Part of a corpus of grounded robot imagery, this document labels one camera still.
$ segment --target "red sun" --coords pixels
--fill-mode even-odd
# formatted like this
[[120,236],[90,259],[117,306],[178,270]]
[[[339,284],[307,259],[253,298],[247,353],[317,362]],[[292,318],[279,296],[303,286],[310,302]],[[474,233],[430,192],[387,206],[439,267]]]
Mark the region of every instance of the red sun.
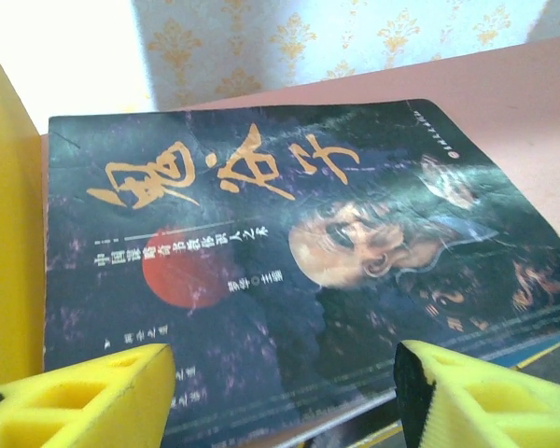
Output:
[[[233,262],[215,247],[187,250],[188,237],[181,233],[153,236],[146,247],[155,247],[153,259],[143,259],[143,275],[147,285],[161,300],[181,308],[204,308],[212,306],[229,295],[228,281]],[[174,251],[175,243],[183,249]],[[158,253],[159,248],[168,247]]]

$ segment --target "book cover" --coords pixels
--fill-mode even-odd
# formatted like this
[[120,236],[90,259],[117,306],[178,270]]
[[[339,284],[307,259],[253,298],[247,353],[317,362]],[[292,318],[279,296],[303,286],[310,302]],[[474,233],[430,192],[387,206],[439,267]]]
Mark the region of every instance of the book cover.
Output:
[[48,201],[45,368],[170,343],[164,447],[364,408],[402,339],[560,334],[559,236],[426,100],[53,118]]

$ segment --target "wallpaper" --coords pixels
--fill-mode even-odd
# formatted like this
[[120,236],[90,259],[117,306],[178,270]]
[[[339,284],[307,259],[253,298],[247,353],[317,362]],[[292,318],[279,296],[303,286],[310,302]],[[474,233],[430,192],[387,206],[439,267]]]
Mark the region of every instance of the wallpaper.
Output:
[[40,132],[557,36],[560,0],[0,1],[0,62]]

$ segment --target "floral pattern wallpaper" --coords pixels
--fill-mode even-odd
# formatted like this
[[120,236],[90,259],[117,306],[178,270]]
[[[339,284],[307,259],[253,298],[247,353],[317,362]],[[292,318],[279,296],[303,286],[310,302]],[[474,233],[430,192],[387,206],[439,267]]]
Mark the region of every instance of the floral pattern wallpaper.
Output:
[[[12,1],[0,2],[0,14],[11,14],[2,5]],[[93,42],[90,50],[70,62],[77,68],[52,61],[36,85],[54,89],[55,79],[75,76],[82,85],[87,77],[78,73],[78,67],[96,67],[98,59],[99,69],[111,75],[103,84],[94,83],[82,93],[74,91],[78,88],[71,83],[69,91],[54,93],[47,102],[43,95],[39,101],[37,93],[23,81],[29,74],[10,68],[19,67],[18,60],[25,52],[21,46],[26,45],[27,37],[35,38],[31,29],[26,39],[14,44],[8,43],[15,40],[12,34],[0,27],[0,60],[5,62],[7,73],[13,74],[11,79],[23,102],[32,104],[32,118],[42,123],[40,132],[49,115],[170,110],[560,36],[560,0],[31,3],[33,10],[20,15],[44,30],[60,26],[56,38],[63,48],[70,47],[79,34]],[[110,14],[112,18],[97,23],[97,16],[88,12],[92,8],[101,11],[101,17]],[[30,14],[36,17],[29,20]],[[62,24],[58,15],[77,17],[78,23]],[[113,36],[119,31],[112,23],[122,26],[124,21],[131,22],[127,28],[133,35],[116,40]],[[25,23],[21,21],[18,28],[29,26]],[[38,45],[42,42],[55,45],[51,41],[39,41]],[[140,60],[141,72],[133,58]]]

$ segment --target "dark book cover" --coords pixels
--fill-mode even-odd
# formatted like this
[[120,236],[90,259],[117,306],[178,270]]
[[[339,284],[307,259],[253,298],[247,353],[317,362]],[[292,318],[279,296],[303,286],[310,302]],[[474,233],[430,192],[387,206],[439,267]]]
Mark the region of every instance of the dark book cover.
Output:
[[45,368],[170,343],[164,447],[364,407],[403,339],[559,334],[560,238],[429,101],[50,120]]

